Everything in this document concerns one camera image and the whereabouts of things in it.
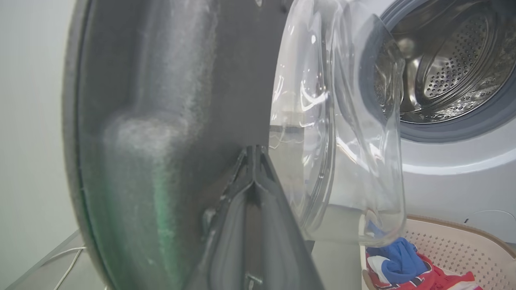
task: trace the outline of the washing machine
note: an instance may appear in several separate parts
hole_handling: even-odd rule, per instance
[[[356,210],[364,244],[405,214],[516,242],[515,15],[506,0],[294,1],[269,154],[309,238],[349,238],[335,229]]]
[[[406,61],[407,213],[516,243],[516,2],[364,2]]]

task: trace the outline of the washing machine door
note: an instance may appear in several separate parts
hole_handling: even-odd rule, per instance
[[[399,236],[404,64],[384,24],[360,2],[292,4],[269,154],[308,239],[381,246]]]

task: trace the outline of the beige plastic basket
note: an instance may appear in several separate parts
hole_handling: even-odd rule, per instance
[[[434,265],[460,275],[471,271],[483,290],[516,289],[516,253],[491,234],[462,224],[409,216],[405,238]],[[363,277],[367,288],[375,290],[367,270]]]

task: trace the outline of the blue cloth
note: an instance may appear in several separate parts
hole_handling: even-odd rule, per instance
[[[416,254],[416,246],[405,238],[382,248],[367,248],[370,256],[382,256],[389,260],[382,263],[382,272],[391,284],[403,284],[426,272],[428,269]]]

